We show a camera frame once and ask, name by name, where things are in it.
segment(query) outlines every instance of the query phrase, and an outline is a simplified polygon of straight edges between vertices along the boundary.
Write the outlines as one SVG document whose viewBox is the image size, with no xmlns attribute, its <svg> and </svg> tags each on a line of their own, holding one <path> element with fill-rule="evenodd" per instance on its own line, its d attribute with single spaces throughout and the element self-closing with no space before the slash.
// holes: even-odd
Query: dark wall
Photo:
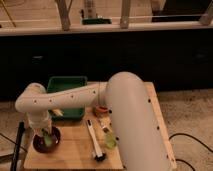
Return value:
<svg viewBox="0 0 213 171">
<path fill-rule="evenodd" d="M 162 11 L 154 12 L 153 22 L 198 21 L 212 0 L 167 0 Z"/>
<path fill-rule="evenodd" d="M 0 99 L 30 82 L 131 71 L 157 90 L 213 87 L 213 29 L 0 37 Z"/>
</svg>

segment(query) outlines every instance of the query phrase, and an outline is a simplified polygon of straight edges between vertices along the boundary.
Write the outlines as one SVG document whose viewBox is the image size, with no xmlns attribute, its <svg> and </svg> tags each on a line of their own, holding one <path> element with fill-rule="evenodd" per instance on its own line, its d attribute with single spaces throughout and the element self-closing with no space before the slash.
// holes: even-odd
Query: black cable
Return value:
<svg viewBox="0 0 213 171">
<path fill-rule="evenodd" d="M 5 136 L 4 134 L 0 133 L 0 135 L 1 135 L 3 138 L 5 138 L 5 139 L 7 139 L 8 141 L 10 141 L 11 143 L 17 145 L 17 143 L 16 143 L 15 141 L 11 140 L 10 138 L 8 138 L 7 136 Z M 23 150 L 27 153 L 26 148 L 24 148 L 24 147 L 22 147 L 22 146 L 20 146 L 20 148 L 23 149 Z"/>
<path fill-rule="evenodd" d="M 196 171 L 195 168 L 190 164 L 188 163 L 187 161 L 183 160 L 183 159 L 175 159 L 177 162 L 182 162 L 182 163 L 185 163 L 186 165 L 188 165 L 193 171 Z"/>
<path fill-rule="evenodd" d="M 213 150 L 207 146 L 205 143 L 203 143 L 202 141 L 200 141 L 199 139 L 197 139 L 196 137 L 192 136 L 192 135 L 189 135 L 189 134 L 186 134 L 186 133 L 176 133 L 176 134 L 173 134 L 169 137 L 169 140 L 171 140 L 173 137 L 175 136 L 178 136 L 178 135 L 183 135 L 183 136 L 187 136 L 187 137 L 190 137 L 194 140 L 196 140 L 197 142 L 199 142 L 201 145 L 203 145 L 205 148 L 207 148 L 211 153 L 213 153 Z"/>
</svg>

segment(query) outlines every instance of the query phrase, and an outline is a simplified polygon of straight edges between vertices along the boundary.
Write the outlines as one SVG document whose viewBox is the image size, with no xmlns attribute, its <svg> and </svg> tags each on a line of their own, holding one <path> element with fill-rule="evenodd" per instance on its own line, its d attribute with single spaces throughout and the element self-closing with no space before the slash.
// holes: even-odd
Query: wooden board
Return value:
<svg viewBox="0 0 213 171">
<path fill-rule="evenodd" d="M 150 96 L 154 112 L 159 122 L 162 137 L 171 160 L 172 168 L 175 169 L 176 162 L 172 150 L 172 146 L 168 139 L 167 129 L 163 120 L 157 94 L 154 85 L 151 82 L 145 83 L 148 94 Z M 101 163 L 97 163 L 92 158 L 92 140 L 86 127 L 86 120 L 91 119 L 96 131 L 97 139 L 102 148 L 107 153 L 107 159 Z M 106 115 L 102 118 L 103 122 L 109 126 L 110 119 Z M 82 121 L 80 122 L 57 122 L 55 125 L 60 129 L 62 140 L 56 151 L 50 154 L 37 153 L 32 144 L 28 150 L 24 167 L 27 169 L 122 169 L 118 148 L 109 150 L 104 145 L 104 133 L 100 128 L 97 119 L 92 114 L 92 109 L 87 108 Z"/>
</svg>

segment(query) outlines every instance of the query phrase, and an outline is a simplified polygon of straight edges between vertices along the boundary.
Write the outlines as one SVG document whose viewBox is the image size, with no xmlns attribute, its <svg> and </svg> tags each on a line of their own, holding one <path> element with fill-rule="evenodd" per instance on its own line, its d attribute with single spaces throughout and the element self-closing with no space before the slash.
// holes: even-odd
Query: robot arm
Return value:
<svg viewBox="0 0 213 171">
<path fill-rule="evenodd" d="M 127 170 L 172 170 L 145 85 L 132 73 L 115 74 L 107 84 L 98 83 L 51 94 L 46 94 L 43 86 L 31 84 L 17 99 L 16 108 L 28 114 L 31 127 L 42 128 L 47 125 L 49 109 L 105 103 Z"/>
</svg>

